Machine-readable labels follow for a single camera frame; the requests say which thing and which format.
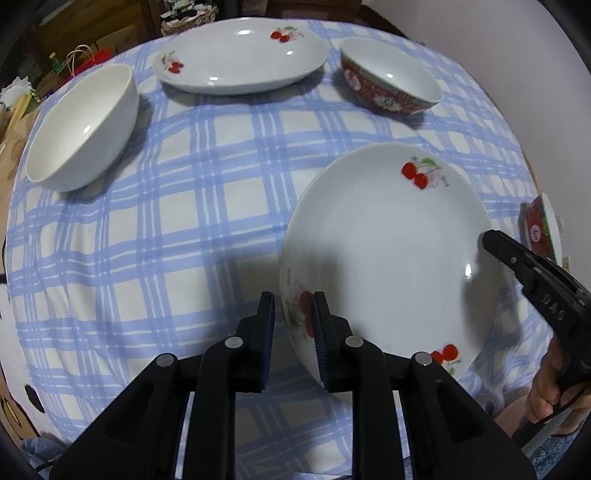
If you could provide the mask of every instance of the table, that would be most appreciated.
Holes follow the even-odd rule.
[[[77,192],[31,184],[26,147],[10,207],[9,293],[29,372],[64,440],[153,357],[204,352],[254,312],[262,290],[278,290],[298,197],[356,147],[397,140],[430,150],[471,183],[494,227],[518,235],[521,203],[537,193],[517,139],[459,65],[377,30],[308,27],[330,44],[324,68],[258,95],[213,98],[161,85],[150,65],[166,39],[119,55],[113,61],[133,67],[141,94],[137,126],[122,159]],[[406,117],[358,104],[339,70],[339,44],[354,35],[419,59],[443,88],[442,103]],[[487,411],[501,411],[531,384],[549,334],[505,272],[498,316],[462,385]],[[350,408],[299,364],[281,313],[268,388],[240,395],[236,408],[239,477],[350,472]]]

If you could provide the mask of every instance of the plate rim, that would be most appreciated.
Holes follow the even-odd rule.
[[[239,22],[248,22],[248,21],[263,21],[266,23],[273,23],[275,24],[276,22],[287,22],[289,21],[289,19],[283,19],[283,18],[267,18],[267,17],[241,17],[241,18],[228,18],[225,20],[220,20],[217,22],[213,22],[207,25],[202,25],[199,28],[219,28],[216,25],[220,25],[220,24],[227,24],[227,23],[239,23]],[[224,84],[224,85],[220,85],[220,84],[216,84],[216,85],[206,85],[206,84],[187,84],[184,82],[179,82],[177,79],[170,77],[170,75],[166,74],[166,70],[163,69],[162,67],[160,67],[159,65],[159,59],[162,58],[163,55],[166,55],[168,53],[168,51],[170,50],[170,46],[174,46],[175,42],[178,42],[179,39],[181,39],[184,35],[186,36],[189,33],[193,33],[195,32],[196,29],[189,29],[185,32],[182,32],[181,34],[179,34],[178,36],[172,38],[170,41],[166,42],[162,48],[159,49],[156,57],[154,58],[153,62],[152,62],[152,70],[154,72],[154,74],[163,82],[166,83],[167,85],[176,87],[180,90],[183,90],[185,92],[189,92],[189,93],[200,93],[200,94],[204,94],[204,95],[215,95],[219,92],[220,95],[223,95],[224,90],[228,90],[228,89],[235,89],[237,87],[244,87],[245,89],[247,89],[250,93],[257,93],[257,92],[264,92],[267,90],[273,90],[275,88],[279,88],[281,86],[287,86],[290,85],[292,83],[297,82],[298,80],[301,80],[302,78],[307,77],[308,75],[310,75],[311,73],[313,73],[314,71],[318,70],[319,68],[322,67],[322,65],[324,65],[329,57],[330,54],[330,46],[328,44],[328,42],[321,38],[319,35],[317,35],[315,32],[313,32],[311,29],[309,29],[307,23],[305,20],[303,19],[293,19],[293,21],[298,22],[302,28],[306,29],[306,34],[310,34],[311,36],[313,36],[316,40],[318,40],[318,42],[320,44],[323,45],[324,49],[325,49],[325,55],[323,55],[324,60],[322,61],[322,63],[320,63],[318,66],[310,69],[310,70],[306,70],[305,72],[302,72],[301,75],[298,76],[294,76],[294,77],[283,77],[280,79],[271,79],[271,80],[264,80],[263,82],[249,82],[249,83],[230,83],[230,84]],[[273,84],[280,84],[279,87],[272,87],[269,88],[269,85],[273,85]]]

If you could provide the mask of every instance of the round plate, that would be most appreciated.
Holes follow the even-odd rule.
[[[433,355],[459,378],[495,318],[499,262],[479,237],[492,228],[452,166],[411,145],[374,144],[318,175],[291,218],[280,289],[291,341],[319,381],[310,294],[383,351]]]

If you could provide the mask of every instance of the finger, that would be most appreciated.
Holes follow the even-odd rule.
[[[588,413],[586,410],[573,410],[560,426],[558,434],[567,435],[573,433],[579,428],[579,425],[581,425],[581,422],[587,417]]]
[[[525,416],[531,423],[538,423],[540,421],[531,403],[531,395],[527,395],[527,400],[525,401]]]
[[[540,372],[534,378],[534,383],[531,386],[530,399],[531,406],[534,409],[535,416],[539,420],[551,415],[554,411],[553,406],[550,402],[546,401],[540,393],[540,381],[538,379]]]
[[[560,401],[560,389],[557,384],[558,371],[550,364],[551,358],[549,353],[542,358],[540,370],[536,377],[538,379],[540,396],[546,402],[556,405]]]
[[[575,385],[574,387],[570,387],[560,399],[561,405],[566,405],[569,401],[571,401],[580,391],[582,388],[587,389],[587,391],[579,398],[574,404],[573,408],[591,408],[591,391],[589,390],[589,386],[586,384]]]
[[[550,365],[552,365],[555,370],[560,371],[562,369],[564,359],[562,355],[562,347],[560,346],[560,342],[556,337],[552,337],[552,340],[548,345],[548,352],[546,355],[548,355]]]

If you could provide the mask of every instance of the bowl rim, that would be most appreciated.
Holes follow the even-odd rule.
[[[430,79],[430,80],[432,80],[434,82],[434,85],[437,86],[437,90],[439,91],[439,96],[436,99],[435,98],[425,98],[423,96],[416,95],[415,93],[408,92],[404,88],[396,85],[391,80],[388,80],[386,78],[383,78],[379,74],[377,74],[377,73],[373,72],[372,70],[370,70],[369,68],[365,67],[364,65],[362,65],[362,63],[360,63],[359,61],[357,61],[354,58],[352,58],[351,55],[349,55],[345,51],[346,50],[346,47],[347,47],[347,44],[349,44],[349,45],[354,44],[354,43],[365,43],[365,44],[367,44],[367,43],[374,43],[374,42],[382,43],[382,44],[386,45],[389,48],[392,48],[394,50],[397,50],[402,55],[405,55],[406,58],[407,58],[407,60],[409,60],[410,62],[414,63],[416,66],[418,66],[420,68],[420,70],[425,74],[426,78],[428,78],[428,79]],[[439,85],[439,82],[436,80],[436,78],[427,71],[427,69],[421,64],[421,62],[419,62],[417,59],[415,59],[412,56],[410,56],[408,53],[402,51],[396,45],[392,45],[391,43],[388,43],[386,41],[377,40],[376,38],[350,37],[350,38],[344,39],[343,42],[341,43],[341,45],[340,45],[340,53],[341,53],[341,56],[342,57],[346,57],[349,62],[353,63],[359,69],[361,69],[362,73],[363,72],[367,72],[372,77],[376,78],[376,80],[379,81],[380,86],[382,86],[386,90],[391,90],[391,89],[399,90],[400,92],[404,92],[407,95],[409,95],[410,97],[416,98],[418,100],[421,100],[422,102],[425,102],[427,104],[430,104],[431,106],[434,106],[434,105],[438,104],[439,102],[441,102],[443,100],[443,97],[444,97],[443,89]]]
[[[546,192],[540,193],[539,197],[542,199],[542,208],[544,209],[544,217],[548,222],[550,243],[556,256],[556,263],[562,267],[562,239],[560,238],[560,228],[558,227],[558,220],[556,219],[556,213],[554,207],[550,203],[550,199]]]
[[[85,82],[87,79],[91,78],[92,76],[94,76],[94,75],[96,75],[96,74],[98,74],[98,73],[100,73],[100,72],[104,72],[105,70],[111,70],[111,69],[115,69],[115,68],[119,68],[119,69],[120,69],[121,67],[123,67],[123,68],[124,68],[125,70],[127,70],[127,72],[128,72],[127,81],[125,82],[125,87],[124,87],[124,90],[123,90],[123,92],[125,93],[125,92],[128,90],[130,83],[134,81],[134,71],[133,71],[133,69],[132,69],[132,68],[131,68],[129,65],[125,64],[125,63],[113,63],[113,64],[107,64],[107,65],[104,65],[104,66],[102,66],[100,69],[97,69],[97,70],[95,70],[94,72],[91,72],[89,75],[85,75],[85,76],[84,76],[84,78],[82,78],[82,80],[80,80],[80,81],[79,81],[79,82],[78,82],[76,85],[74,85],[74,86],[73,86],[73,87],[72,87],[72,88],[71,88],[71,89],[70,89],[68,92],[66,92],[66,93],[65,93],[65,94],[64,94],[64,95],[63,95],[63,96],[62,96],[62,97],[61,97],[61,98],[60,98],[60,99],[59,99],[59,100],[56,102],[56,104],[55,104],[53,107],[51,107],[51,110],[50,110],[50,111],[47,113],[47,115],[46,115],[46,116],[45,116],[45,117],[42,119],[41,125],[39,126],[39,129],[38,129],[38,130],[35,132],[35,136],[34,136],[34,137],[33,137],[33,139],[31,140],[31,145],[29,146],[29,149],[28,149],[28,151],[27,151],[27,165],[26,165],[26,168],[25,168],[25,173],[26,173],[26,175],[27,175],[27,178],[29,179],[29,181],[31,181],[31,182],[33,182],[33,183],[35,183],[35,184],[40,184],[41,182],[44,182],[44,181],[48,180],[49,178],[53,177],[55,174],[59,173],[59,172],[60,172],[62,169],[64,169],[64,168],[65,168],[65,167],[68,165],[68,163],[70,162],[70,160],[72,160],[72,158],[74,158],[74,157],[75,157],[75,156],[78,154],[78,152],[79,152],[79,151],[82,149],[82,147],[83,147],[83,146],[86,144],[86,142],[88,142],[88,140],[89,140],[90,138],[92,138],[92,137],[93,137],[93,135],[95,135],[95,134],[96,134],[96,132],[98,131],[98,129],[99,129],[99,128],[100,128],[100,127],[101,127],[101,126],[102,126],[102,125],[105,123],[105,120],[106,120],[107,118],[109,118],[109,116],[110,116],[110,115],[113,113],[113,110],[114,110],[114,109],[115,109],[115,107],[116,107],[116,106],[119,104],[119,101],[121,100],[121,98],[119,98],[119,99],[117,100],[117,102],[115,102],[115,103],[112,105],[112,107],[109,109],[109,111],[108,111],[108,112],[106,113],[106,115],[103,117],[103,119],[102,119],[102,120],[101,120],[101,121],[98,123],[98,125],[96,126],[96,128],[95,128],[95,129],[94,129],[94,130],[93,130],[93,131],[90,133],[90,135],[89,135],[89,136],[86,138],[86,140],[84,140],[84,141],[83,141],[83,142],[82,142],[80,145],[78,145],[78,147],[77,147],[77,148],[76,148],[76,149],[73,151],[73,153],[72,153],[72,154],[71,154],[69,157],[67,157],[67,158],[64,160],[64,162],[63,162],[61,165],[59,165],[59,166],[58,166],[58,167],[57,167],[55,170],[53,170],[51,173],[49,173],[49,174],[48,174],[48,175],[46,175],[45,177],[42,177],[42,178],[40,178],[40,179],[33,180],[33,179],[31,178],[31,176],[29,175],[29,165],[30,165],[30,163],[29,163],[29,156],[28,156],[28,155],[29,155],[29,153],[31,152],[31,150],[32,150],[32,148],[33,148],[33,145],[35,144],[35,141],[36,141],[36,139],[37,139],[37,135],[38,135],[38,133],[41,131],[41,129],[42,129],[42,128],[43,128],[43,126],[45,125],[45,123],[46,123],[46,120],[47,120],[47,119],[50,117],[50,115],[51,115],[52,111],[54,111],[53,109],[54,109],[54,108],[55,108],[57,105],[59,105],[59,103],[60,103],[60,102],[62,102],[62,101],[64,100],[64,98],[66,98],[66,97],[67,97],[69,94],[71,94],[72,92],[74,92],[74,91],[75,91],[75,90],[76,90],[76,89],[77,89],[77,88],[78,88],[80,85],[84,84],[84,82]]]

